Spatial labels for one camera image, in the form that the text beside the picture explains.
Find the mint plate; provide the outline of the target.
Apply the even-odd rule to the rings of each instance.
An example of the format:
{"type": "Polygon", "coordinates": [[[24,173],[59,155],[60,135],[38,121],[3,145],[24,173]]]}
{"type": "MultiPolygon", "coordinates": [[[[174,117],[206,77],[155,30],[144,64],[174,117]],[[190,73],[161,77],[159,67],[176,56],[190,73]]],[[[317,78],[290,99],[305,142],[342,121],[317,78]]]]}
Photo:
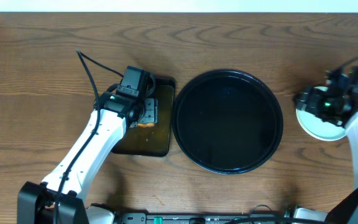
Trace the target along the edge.
{"type": "Polygon", "coordinates": [[[294,97],[296,117],[300,126],[311,136],[323,141],[336,141],[346,136],[342,121],[338,121],[340,101],[326,93],[328,87],[308,87],[294,97]]]}

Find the orange green scrub sponge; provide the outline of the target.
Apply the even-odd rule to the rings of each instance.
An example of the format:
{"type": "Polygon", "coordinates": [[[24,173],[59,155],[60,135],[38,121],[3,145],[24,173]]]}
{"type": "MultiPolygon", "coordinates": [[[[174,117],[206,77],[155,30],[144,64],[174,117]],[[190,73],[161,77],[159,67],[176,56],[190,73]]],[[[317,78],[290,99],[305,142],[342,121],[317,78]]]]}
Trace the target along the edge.
{"type": "Polygon", "coordinates": [[[155,123],[146,123],[146,124],[138,123],[137,124],[137,127],[139,127],[139,128],[151,128],[154,126],[155,126],[155,123]]]}

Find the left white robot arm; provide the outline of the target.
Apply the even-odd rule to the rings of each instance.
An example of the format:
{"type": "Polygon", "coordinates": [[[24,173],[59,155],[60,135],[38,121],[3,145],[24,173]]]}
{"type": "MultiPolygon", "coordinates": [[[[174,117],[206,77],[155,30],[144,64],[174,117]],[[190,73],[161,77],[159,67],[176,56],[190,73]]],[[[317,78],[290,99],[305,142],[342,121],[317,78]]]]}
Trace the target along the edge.
{"type": "Polygon", "coordinates": [[[113,85],[96,95],[94,110],[68,154],[40,184],[26,182],[18,194],[18,223],[113,223],[104,205],[85,207],[90,187],[113,147],[150,116],[157,119],[154,89],[113,85]]]}

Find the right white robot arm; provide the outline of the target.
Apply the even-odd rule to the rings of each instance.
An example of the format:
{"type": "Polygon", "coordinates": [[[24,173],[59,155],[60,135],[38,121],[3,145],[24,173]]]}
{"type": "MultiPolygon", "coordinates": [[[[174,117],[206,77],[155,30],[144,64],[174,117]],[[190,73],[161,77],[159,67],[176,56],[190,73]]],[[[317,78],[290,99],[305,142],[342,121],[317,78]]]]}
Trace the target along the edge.
{"type": "Polygon", "coordinates": [[[324,218],[326,223],[358,223],[358,87],[351,85],[343,90],[330,87],[308,87],[294,98],[297,113],[304,112],[306,119],[299,123],[314,135],[325,131],[326,125],[344,130],[351,148],[354,174],[354,191],[336,205],[324,218]]]}

